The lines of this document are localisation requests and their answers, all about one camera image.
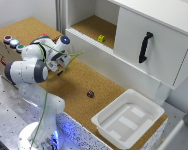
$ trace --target cabinet handle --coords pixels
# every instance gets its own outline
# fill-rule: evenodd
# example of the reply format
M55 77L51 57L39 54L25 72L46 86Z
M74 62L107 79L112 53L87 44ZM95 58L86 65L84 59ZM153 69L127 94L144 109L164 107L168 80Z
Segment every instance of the cabinet handle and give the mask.
M153 37L153 34L150 32L147 32L145 38L143 39L141 52L140 52L140 56L139 56L140 64L147 60L147 57L145 56L145 52L146 52L146 48L147 48L147 44L148 44L148 39L150 39L151 37Z

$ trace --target small dark object on table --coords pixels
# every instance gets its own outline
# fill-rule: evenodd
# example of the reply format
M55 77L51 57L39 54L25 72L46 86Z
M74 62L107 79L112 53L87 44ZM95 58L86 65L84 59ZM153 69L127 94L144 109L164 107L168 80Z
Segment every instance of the small dark object on table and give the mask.
M88 91L87 96L90 97L90 98L93 98L94 97L94 92L91 91L91 90Z

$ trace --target robotic arm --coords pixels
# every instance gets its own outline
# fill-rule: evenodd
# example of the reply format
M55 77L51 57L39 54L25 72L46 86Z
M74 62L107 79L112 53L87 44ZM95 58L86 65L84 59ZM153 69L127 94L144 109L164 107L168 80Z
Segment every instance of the robotic arm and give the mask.
M43 54L38 46L39 43L42 43L40 46L44 52L47 66L44 63ZM35 39L29 46L22 50L21 55L23 61L7 63L5 76L13 84L19 86L19 94L24 100L34 103L40 108L44 108L46 92L36 83L42 83L47 79L48 68L53 72L58 72L57 63L62 67L67 66L70 61L70 56L67 55L69 44L70 40L66 36L61 36L56 44L54 44L49 36L42 36ZM49 141L54 137L57 131L56 114L62 113L64 108L65 102L63 99L48 93L45 113L33 145L35 150L49 150L49 147L54 150L60 149L58 137L57 139L53 139L55 142L50 143ZM33 140L36 131L37 128L29 137L30 141Z

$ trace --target white cabinet door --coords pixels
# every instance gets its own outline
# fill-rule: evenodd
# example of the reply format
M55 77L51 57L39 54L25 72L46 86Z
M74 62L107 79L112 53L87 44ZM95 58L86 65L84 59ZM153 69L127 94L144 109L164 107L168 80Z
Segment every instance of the white cabinet door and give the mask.
M147 32L145 56L139 63L142 43ZM114 54L173 86L188 50L188 36L127 9L120 8Z

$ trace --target yellow toy block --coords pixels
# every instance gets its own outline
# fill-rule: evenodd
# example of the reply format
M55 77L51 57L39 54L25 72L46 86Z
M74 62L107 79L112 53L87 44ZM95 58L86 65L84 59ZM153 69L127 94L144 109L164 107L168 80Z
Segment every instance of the yellow toy block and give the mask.
M98 37L98 41L99 42L104 42L105 40L104 40L104 36L103 35L100 35L99 37Z

